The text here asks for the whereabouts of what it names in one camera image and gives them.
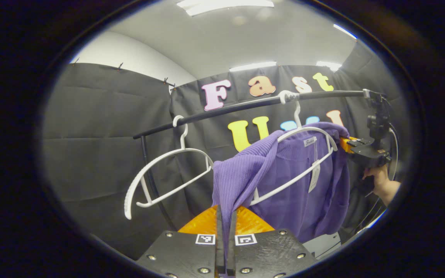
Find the black clothing rail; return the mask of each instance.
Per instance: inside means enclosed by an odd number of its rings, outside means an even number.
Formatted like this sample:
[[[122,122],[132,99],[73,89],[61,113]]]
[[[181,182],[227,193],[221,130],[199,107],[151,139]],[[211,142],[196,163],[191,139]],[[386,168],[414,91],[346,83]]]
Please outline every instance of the black clothing rail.
[[[300,100],[313,100],[315,98],[325,98],[325,97],[363,97],[365,96],[365,92],[362,90],[332,90],[332,91],[321,91],[321,92],[313,92],[313,93],[299,93]],[[275,97],[266,97],[260,100],[251,100],[248,102],[241,102],[225,107],[221,107],[218,109],[214,109],[211,111],[206,111],[203,113],[198,113],[192,116],[188,116],[186,118],[182,118],[178,120],[178,126],[184,125],[187,123],[200,121],[208,118],[212,118],[219,115],[228,114],[235,111],[241,111],[245,109],[251,109],[255,107],[262,107],[272,104],[279,104],[281,100],[279,96]],[[160,125],[150,130],[146,130],[144,132],[140,132],[137,135],[133,136],[133,139],[139,139],[142,136],[147,136],[156,132],[160,132],[163,130],[168,130],[173,128],[173,123],[167,123],[165,125]]]

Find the white cable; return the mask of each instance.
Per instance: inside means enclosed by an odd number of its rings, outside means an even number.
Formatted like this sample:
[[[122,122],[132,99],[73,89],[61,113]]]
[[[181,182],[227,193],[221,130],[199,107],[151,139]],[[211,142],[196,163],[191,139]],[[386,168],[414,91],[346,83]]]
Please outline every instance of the white cable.
[[[351,232],[350,234],[353,234],[355,232],[356,229],[358,229],[358,227],[360,227],[363,222],[365,221],[365,219],[367,219],[367,217],[369,216],[369,214],[374,210],[374,207],[377,205],[377,203],[379,202],[380,197],[377,197],[377,200],[375,201],[374,205],[372,206],[372,208],[370,209],[369,213],[367,213],[367,215],[365,215],[365,217],[363,218],[363,220],[360,222],[360,224],[358,224]]]
[[[394,130],[392,130],[392,128],[389,128],[389,132],[392,133],[392,135],[394,136],[394,143],[396,145],[396,164],[394,164],[394,172],[392,173],[392,178],[391,178],[391,181],[393,181],[394,178],[396,177],[398,147],[397,147],[396,133],[394,133]]]

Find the ribbed knit fabric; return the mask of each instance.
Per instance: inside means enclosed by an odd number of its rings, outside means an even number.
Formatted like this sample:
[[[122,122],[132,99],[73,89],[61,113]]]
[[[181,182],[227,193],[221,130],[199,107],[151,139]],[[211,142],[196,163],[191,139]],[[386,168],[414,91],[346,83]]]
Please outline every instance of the ribbed knit fabric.
[[[325,130],[338,146],[338,151],[320,164],[316,187],[308,193],[309,173],[273,197],[249,208],[275,229],[290,229],[301,242],[337,232],[346,216],[350,190],[348,157],[339,147],[339,136],[349,137],[348,131],[327,122],[304,127]],[[298,176],[315,161],[314,144],[305,147],[304,140],[313,136],[317,138],[318,159],[328,153],[326,137],[320,132],[299,132],[278,144],[277,138],[284,133],[275,131],[233,158],[214,162],[212,206],[221,206],[225,251],[231,213],[241,205],[249,206],[255,188],[262,196]]]

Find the clothing tag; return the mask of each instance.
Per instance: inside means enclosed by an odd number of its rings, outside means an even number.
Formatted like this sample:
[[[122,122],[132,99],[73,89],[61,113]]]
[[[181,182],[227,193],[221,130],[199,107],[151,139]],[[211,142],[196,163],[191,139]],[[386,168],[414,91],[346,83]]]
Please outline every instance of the clothing tag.
[[[311,144],[315,143],[316,141],[317,141],[317,137],[314,136],[312,138],[304,140],[303,144],[305,144],[305,148],[306,148],[306,147],[310,146]]]
[[[316,187],[317,181],[318,181],[318,176],[320,174],[320,164],[319,164],[319,162],[318,161],[314,162],[312,164],[312,166],[314,166],[316,164],[318,164],[317,167],[315,167],[312,170],[312,178],[310,179],[309,193]]]

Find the hanger hook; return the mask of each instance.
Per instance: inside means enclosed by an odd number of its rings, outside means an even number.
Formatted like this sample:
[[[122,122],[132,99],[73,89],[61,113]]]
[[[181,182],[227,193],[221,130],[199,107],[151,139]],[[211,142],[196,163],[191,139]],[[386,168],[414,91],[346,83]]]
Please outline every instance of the hanger hook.
[[[302,127],[302,122],[300,121],[301,107],[300,107],[300,102],[298,102],[300,100],[300,94],[299,93],[293,93],[293,92],[291,92],[289,90],[282,90],[279,93],[279,100],[281,100],[282,104],[286,103],[286,98],[288,98],[288,100],[295,100],[296,101],[295,123],[296,123],[296,127],[297,128]]]
[[[181,115],[175,116],[173,119],[173,127],[176,127],[178,125],[178,120],[184,118]],[[185,131],[183,132],[182,136],[180,137],[180,145],[182,146],[182,149],[185,148],[185,137],[189,133],[189,125],[185,124]]]

